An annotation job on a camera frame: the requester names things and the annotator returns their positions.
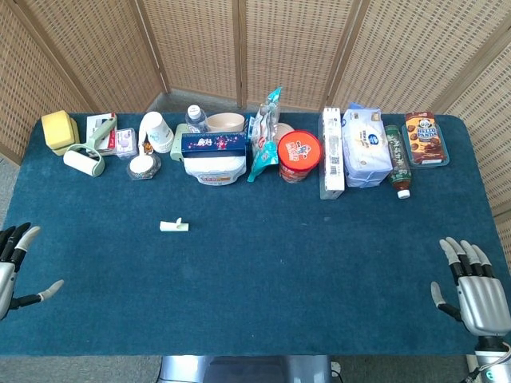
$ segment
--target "green bottle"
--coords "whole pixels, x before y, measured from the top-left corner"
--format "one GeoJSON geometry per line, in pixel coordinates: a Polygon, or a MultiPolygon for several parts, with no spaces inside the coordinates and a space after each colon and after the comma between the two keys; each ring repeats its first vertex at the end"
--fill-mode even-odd
{"type": "Polygon", "coordinates": [[[394,189],[398,191],[398,198],[405,199],[410,197],[410,183],[412,180],[405,145],[396,125],[386,126],[385,133],[389,142],[390,159],[392,160],[392,171],[388,178],[394,189]]]}

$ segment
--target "yellow sponge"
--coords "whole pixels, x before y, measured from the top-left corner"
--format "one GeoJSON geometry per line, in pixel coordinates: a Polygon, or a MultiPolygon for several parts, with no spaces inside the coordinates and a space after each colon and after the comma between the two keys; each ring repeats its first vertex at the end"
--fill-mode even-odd
{"type": "Polygon", "coordinates": [[[72,144],[80,143],[77,123],[61,110],[41,117],[46,145],[58,156],[63,156],[72,144]]]}

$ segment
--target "red canister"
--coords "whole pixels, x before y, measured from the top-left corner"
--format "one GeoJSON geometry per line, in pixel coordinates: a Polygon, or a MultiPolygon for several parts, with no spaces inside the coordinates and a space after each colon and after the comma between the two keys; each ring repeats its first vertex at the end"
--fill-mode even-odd
{"type": "Polygon", "coordinates": [[[305,130],[295,130],[283,136],[277,151],[280,176],[291,183],[305,179],[321,159],[318,139],[305,130]]]}

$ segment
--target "beige bowl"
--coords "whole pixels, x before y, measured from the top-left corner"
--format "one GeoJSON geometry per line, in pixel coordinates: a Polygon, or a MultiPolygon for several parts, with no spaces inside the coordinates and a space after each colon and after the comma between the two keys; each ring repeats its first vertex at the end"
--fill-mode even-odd
{"type": "Polygon", "coordinates": [[[208,117],[210,132],[241,132],[245,125],[245,117],[237,113],[219,113],[208,117]]]}
{"type": "Polygon", "coordinates": [[[277,145],[279,145],[280,139],[289,132],[292,132],[294,129],[288,125],[284,124],[283,122],[279,122],[277,124],[277,132],[275,133],[275,136],[273,137],[273,142],[275,142],[277,145]]]}

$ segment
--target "brown snack box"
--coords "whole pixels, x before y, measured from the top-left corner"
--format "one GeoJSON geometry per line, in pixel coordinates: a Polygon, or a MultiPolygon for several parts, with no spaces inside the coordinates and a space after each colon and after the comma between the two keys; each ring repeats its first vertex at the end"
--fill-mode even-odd
{"type": "Polygon", "coordinates": [[[433,113],[407,113],[405,121],[414,163],[437,164],[446,159],[433,113]]]}

